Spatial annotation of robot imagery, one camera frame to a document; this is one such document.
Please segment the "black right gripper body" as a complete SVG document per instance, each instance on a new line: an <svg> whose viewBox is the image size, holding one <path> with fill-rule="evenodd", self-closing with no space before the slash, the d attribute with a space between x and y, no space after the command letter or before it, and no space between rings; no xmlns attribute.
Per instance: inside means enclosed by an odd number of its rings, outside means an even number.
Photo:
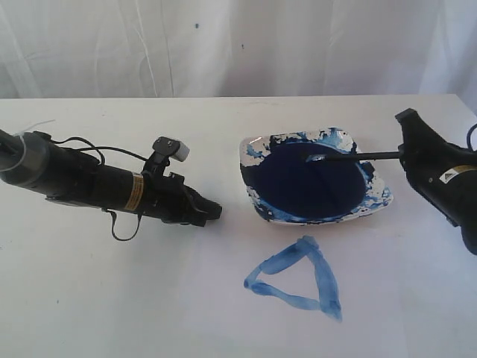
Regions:
<svg viewBox="0 0 477 358"><path fill-rule="evenodd" d="M432 144L429 154L404 163L411 187L454 226L476 226L476 155L449 144Z"/></svg>

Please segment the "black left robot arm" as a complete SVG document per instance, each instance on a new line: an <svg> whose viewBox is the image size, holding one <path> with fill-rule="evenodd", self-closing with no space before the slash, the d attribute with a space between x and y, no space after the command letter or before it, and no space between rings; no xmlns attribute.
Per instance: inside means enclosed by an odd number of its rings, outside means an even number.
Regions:
<svg viewBox="0 0 477 358"><path fill-rule="evenodd" d="M67 148L39 131L1 132L1 180L56 203L117 210L167 224L203 227L220 218L220 204L185 185L182 175L164 174L172 159L187 158L182 142L159 137L140 173L108 166L103 155L93 157L90 150L100 148L92 143Z"/></svg>

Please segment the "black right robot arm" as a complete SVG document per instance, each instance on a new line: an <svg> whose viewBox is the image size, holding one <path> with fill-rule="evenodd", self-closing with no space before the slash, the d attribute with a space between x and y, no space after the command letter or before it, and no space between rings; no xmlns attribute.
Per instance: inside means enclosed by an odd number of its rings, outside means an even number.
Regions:
<svg viewBox="0 0 477 358"><path fill-rule="evenodd" d="M447 142L414 109L395 115L402 129L399 161L411 187L461 229L476 253L476 153Z"/></svg>

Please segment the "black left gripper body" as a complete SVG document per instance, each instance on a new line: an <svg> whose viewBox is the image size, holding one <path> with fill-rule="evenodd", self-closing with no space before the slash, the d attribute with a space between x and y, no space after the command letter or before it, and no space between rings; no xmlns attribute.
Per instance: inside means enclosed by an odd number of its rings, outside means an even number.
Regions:
<svg viewBox="0 0 477 358"><path fill-rule="evenodd" d="M139 204L139 215L160 219L166 224L197 225L194 201L198 192L183 183L181 175L160 176L154 181L151 174L142 172L145 188Z"/></svg>

